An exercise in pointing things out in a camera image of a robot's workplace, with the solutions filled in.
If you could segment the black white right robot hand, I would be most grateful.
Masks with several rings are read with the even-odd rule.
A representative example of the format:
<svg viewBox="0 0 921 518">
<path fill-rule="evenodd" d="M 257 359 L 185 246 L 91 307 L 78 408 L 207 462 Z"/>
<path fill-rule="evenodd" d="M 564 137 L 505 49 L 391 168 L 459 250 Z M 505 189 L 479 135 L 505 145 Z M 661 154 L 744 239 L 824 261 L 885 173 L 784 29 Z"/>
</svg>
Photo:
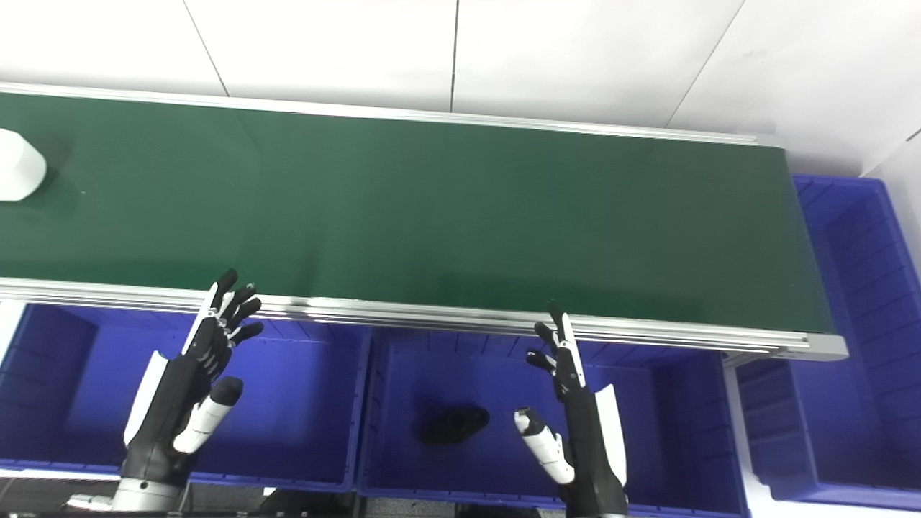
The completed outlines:
<svg viewBox="0 0 921 518">
<path fill-rule="evenodd" d="M 515 409 L 517 432 L 555 482 L 567 517 L 625 517 L 626 449 L 615 389 L 590 389 L 569 315 L 556 301 L 547 309 L 555 325 L 536 322 L 534 331 L 548 352 L 528 350 L 526 361 L 550 375 L 567 435 L 529 406 Z"/>
</svg>

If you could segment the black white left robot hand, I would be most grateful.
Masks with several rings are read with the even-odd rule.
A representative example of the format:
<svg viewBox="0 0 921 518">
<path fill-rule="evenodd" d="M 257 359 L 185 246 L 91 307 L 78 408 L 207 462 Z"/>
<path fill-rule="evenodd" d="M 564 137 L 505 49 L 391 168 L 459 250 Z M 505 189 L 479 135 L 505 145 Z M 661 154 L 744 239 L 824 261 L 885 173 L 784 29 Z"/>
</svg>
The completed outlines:
<svg viewBox="0 0 921 518">
<path fill-rule="evenodd" d="M 264 325 L 244 324 L 262 301 L 253 284 L 234 289 L 238 279 L 231 268 L 211 285 L 180 354 L 152 354 L 124 431 L 122 479 L 182 488 L 199 450 L 240 400 L 243 381 L 223 373 L 234 349 Z"/>
</svg>

